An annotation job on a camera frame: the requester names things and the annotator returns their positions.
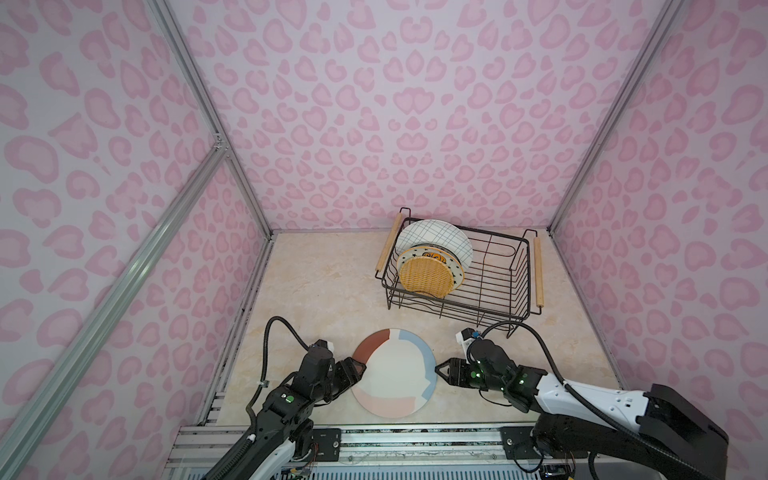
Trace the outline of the large pastel colour-block plate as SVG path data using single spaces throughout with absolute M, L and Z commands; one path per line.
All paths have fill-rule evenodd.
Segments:
M 365 365 L 352 387 L 358 403 L 385 419 L 401 419 L 423 408 L 437 385 L 432 349 L 418 335 L 388 328 L 366 337 L 353 359 Z

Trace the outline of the black wire dish rack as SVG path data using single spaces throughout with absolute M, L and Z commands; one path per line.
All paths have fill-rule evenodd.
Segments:
M 544 308 L 542 246 L 539 233 L 517 234 L 460 226 L 472 246 L 472 260 L 454 273 L 455 288 L 442 298 L 406 289 L 401 281 L 405 250 L 397 245 L 406 228 L 419 222 L 402 207 L 376 266 L 389 309 L 412 309 L 477 328 L 502 320 L 525 321 Z

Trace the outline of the tan woven bamboo tray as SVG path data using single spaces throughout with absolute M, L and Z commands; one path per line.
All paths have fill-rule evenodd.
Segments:
M 459 285 L 451 268 L 436 256 L 410 258 L 398 273 L 405 290 L 438 299 L 446 297 Z

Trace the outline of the star pattern character plate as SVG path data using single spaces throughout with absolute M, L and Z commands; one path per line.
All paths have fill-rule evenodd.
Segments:
M 401 253 L 397 271 L 405 290 L 440 298 L 458 289 L 465 277 L 464 267 L 453 253 L 428 244 Z

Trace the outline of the white grid pattern plate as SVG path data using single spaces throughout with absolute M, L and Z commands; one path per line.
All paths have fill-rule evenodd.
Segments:
M 472 265 L 474 249 L 470 239 L 457 226 L 442 220 L 418 220 L 404 227 L 397 236 L 395 253 L 399 257 L 405 250 L 424 244 L 453 253 L 463 265 L 465 273 Z

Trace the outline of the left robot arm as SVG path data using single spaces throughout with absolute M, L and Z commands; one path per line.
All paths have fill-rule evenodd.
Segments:
M 250 426 L 205 475 L 207 479 L 270 479 L 310 451 L 319 403 L 336 400 L 363 378 L 366 365 L 336 361 L 325 341 L 311 345 L 299 369 L 269 392 Z

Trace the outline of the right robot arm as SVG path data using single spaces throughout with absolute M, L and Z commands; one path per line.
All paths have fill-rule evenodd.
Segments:
M 729 437 L 671 387 L 648 391 L 597 387 L 515 363 L 489 339 L 466 330 L 464 357 L 435 368 L 451 386 L 499 392 L 538 419 L 523 447 L 541 456 L 584 453 L 649 467 L 667 479 L 723 479 Z

